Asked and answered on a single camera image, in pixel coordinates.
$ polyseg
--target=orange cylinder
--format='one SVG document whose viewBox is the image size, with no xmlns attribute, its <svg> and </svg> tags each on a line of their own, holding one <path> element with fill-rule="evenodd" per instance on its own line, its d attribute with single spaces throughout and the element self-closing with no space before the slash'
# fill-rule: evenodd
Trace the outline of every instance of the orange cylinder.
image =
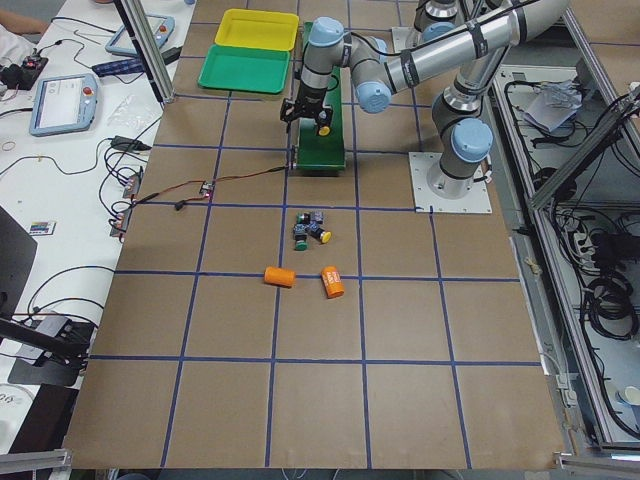
<svg viewBox="0 0 640 480">
<path fill-rule="evenodd" d="M 340 280 L 338 269 L 333 265 L 322 269 L 322 282 L 324 283 L 324 289 L 327 292 L 327 297 L 337 298 L 344 295 L 344 284 L 342 283 L 342 280 Z"/>
<path fill-rule="evenodd" d="M 264 271 L 265 283 L 279 287 L 293 287 L 296 283 L 296 272 L 286 268 L 267 267 Z"/>
</svg>

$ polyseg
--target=tablet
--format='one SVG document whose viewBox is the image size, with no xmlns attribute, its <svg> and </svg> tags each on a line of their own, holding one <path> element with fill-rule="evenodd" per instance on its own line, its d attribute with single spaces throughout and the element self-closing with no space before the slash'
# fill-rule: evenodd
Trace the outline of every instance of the tablet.
<svg viewBox="0 0 640 480">
<path fill-rule="evenodd" d="M 90 74 L 43 78 L 38 83 L 29 133 L 36 137 L 87 130 L 98 103 L 98 83 Z"/>
<path fill-rule="evenodd" d="M 175 28 L 175 20 L 173 17 L 164 15 L 147 14 L 147 21 L 149 22 L 149 27 L 151 27 L 156 45 L 158 48 L 162 47 Z M 105 49 L 114 55 L 124 55 L 126 57 L 135 57 L 138 55 L 124 25 L 121 26 L 113 37 L 111 37 L 111 40 L 107 42 Z"/>
</svg>

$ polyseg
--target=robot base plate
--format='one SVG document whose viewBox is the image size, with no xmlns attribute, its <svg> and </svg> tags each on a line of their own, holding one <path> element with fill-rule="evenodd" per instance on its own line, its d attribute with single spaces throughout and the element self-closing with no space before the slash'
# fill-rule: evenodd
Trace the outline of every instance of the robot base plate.
<svg viewBox="0 0 640 480">
<path fill-rule="evenodd" d="M 411 33 L 411 27 L 391 27 L 391 37 L 393 39 L 393 51 L 404 50 L 407 44 L 407 37 Z"/>
<path fill-rule="evenodd" d="M 418 213 L 491 213 L 491 202 L 487 185 L 484 182 L 474 183 L 469 193 L 463 198 L 450 200 L 437 195 L 427 184 L 427 172 L 434 163 L 440 160 L 438 152 L 410 152 L 411 183 L 413 184 L 413 201 Z M 483 176 L 478 168 L 475 178 Z"/>
</svg>

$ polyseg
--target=touchscreen display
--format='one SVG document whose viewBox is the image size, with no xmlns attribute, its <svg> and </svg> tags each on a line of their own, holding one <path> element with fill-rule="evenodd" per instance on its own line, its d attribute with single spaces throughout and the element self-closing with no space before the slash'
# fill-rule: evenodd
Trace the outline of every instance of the touchscreen display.
<svg viewBox="0 0 640 480">
<path fill-rule="evenodd" d="M 40 100 L 39 128 L 78 123 L 82 78 L 50 80 L 42 88 Z"/>
<path fill-rule="evenodd" d="M 164 22 L 164 18 L 158 17 L 147 17 L 147 21 L 149 22 L 149 27 L 151 27 L 151 33 L 155 35 L 160 28 L 160 25 Z M 114 47 L 122 48 L 123 50 L 133 50 L 133 44 L 131 43 L 131 39 L 129 38 L 129 33 L 126 30 L 122 31 L 122 34 L 118 37 L 118 39 L 113 43 Z"/>
</svg>

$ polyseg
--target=sticker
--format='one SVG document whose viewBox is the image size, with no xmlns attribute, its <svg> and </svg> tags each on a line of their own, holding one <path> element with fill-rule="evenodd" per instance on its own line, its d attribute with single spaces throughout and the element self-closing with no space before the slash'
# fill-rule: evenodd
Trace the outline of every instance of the sticker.
<svg viewBox="0 0 640 480">
<path fill-rule="evenodd" d="M 40 235 L 53 235 L 56 228 L 56 222 L 31 222 L 29 235 L 37 237 Z"/>
</svg>

